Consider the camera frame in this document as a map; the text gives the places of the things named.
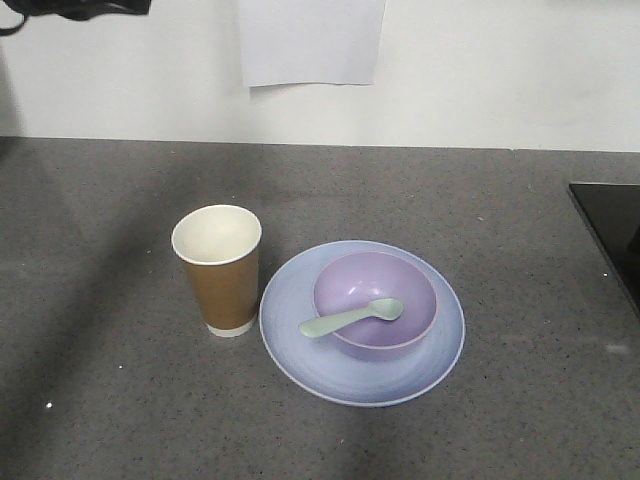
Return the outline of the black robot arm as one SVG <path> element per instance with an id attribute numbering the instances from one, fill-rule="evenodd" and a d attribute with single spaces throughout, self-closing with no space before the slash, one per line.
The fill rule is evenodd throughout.
<path id="1" fill-rule="evenodd" d="M 3 27 L 1 36 L 17 33 L 34 16 L 58 15 L 73 21 L 87 21 L 106 14 L 147 15 L 151 0 L 6 0 L 4 4 L 22 19 L 13 27 Z"/>

